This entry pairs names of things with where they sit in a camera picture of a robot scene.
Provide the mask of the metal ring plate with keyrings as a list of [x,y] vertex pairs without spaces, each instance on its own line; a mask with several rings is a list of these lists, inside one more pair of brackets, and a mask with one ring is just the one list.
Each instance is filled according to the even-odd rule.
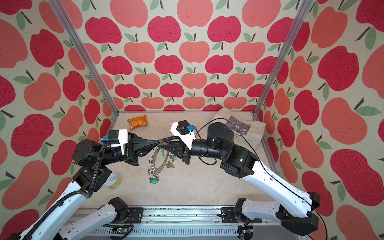
[[173,169],[175,168],[174,161],[176,156],[168,151],[156,147],[154,154],[149,160],[148,174],[149,182],[151,184],[158,184],[160,181],[159,174],[164,168]]

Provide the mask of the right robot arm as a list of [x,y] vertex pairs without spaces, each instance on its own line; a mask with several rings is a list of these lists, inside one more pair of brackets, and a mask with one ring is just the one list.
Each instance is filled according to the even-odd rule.
[[238,199],[233,210],[238,222],[250,225],[255,219],[276,221],[299,236],[317,231],[320,218],[316,209],[321,203],[320,195],[293,187],[270,170],[252,146],[235,144],[235,133],[223,120],[216,118],[205,125],[206,139],[196,139],[198,132],[187,121],[175,122],[171,127],[173,135],[163,139],[159,147],[186,165],[192,156],[220,160],[225,173],[255,185],[274,199],[272,202]]

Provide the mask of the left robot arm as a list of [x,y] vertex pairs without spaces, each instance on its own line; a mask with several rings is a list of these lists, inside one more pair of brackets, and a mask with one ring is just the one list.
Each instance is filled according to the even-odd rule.
[[138,166],[144,157],[161,142],[146,140],[127,130],[109,131],[101,143],[80,141],[72,155],[81,166],[62,195],[46,212],[24,231],[11,234],[10,240],[80,240],[99,227],[122,229],[126,237],[134,229],[134,218],[121,198],[114,198],[95,213],[67,225],[67,221],[109,179],[107,165],[126,162]]

